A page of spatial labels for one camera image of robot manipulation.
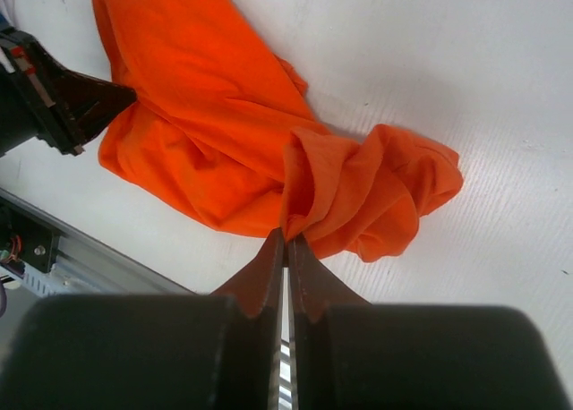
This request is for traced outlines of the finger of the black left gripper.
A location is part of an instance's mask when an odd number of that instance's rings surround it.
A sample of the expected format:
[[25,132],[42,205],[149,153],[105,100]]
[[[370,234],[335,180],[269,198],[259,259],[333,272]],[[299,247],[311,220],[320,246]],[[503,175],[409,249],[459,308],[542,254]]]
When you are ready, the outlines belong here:
[[137,99],[135,90],[69,70],[37,40],[26,46],[27,71],[44,108],[38,138],[60,153],[77,156]]

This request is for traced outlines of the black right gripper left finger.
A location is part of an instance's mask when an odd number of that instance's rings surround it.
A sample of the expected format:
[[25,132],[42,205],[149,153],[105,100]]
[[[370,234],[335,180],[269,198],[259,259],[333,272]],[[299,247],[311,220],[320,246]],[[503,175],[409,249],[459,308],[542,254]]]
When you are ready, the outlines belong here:
[[231,299],[217,409],[277,409],[286,243],[271,231],[254,258],[212,294]]

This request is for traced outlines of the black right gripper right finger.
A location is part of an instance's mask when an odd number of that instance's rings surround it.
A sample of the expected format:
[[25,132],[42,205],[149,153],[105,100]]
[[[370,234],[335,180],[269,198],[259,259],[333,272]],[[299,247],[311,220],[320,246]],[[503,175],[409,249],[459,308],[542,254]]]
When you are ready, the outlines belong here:
[[294,405],[331,409],[336,406],[336,388],[327,311],[368,302],[321,263],[305,238],[296,237],[286,248]]

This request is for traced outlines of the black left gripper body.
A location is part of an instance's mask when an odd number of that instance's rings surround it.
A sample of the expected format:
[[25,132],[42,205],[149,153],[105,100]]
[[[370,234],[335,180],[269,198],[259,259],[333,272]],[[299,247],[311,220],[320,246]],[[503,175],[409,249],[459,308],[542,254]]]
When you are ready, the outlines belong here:
[[32,138],[56,145],[57,126],[49,96],[24,37],[1,30],[1,153]]

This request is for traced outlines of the orange t shirt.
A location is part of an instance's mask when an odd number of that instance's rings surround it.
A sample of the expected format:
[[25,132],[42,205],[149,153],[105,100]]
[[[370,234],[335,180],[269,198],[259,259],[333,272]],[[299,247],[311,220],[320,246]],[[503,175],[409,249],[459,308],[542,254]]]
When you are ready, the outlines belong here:
[[100,164],[218,231],[306,238],[315,254],[402,253],[462,188],[458,154],[379,124],[364,141],[312,113],[307,83],[232,0],[92,0],[112,79],[137,101]]

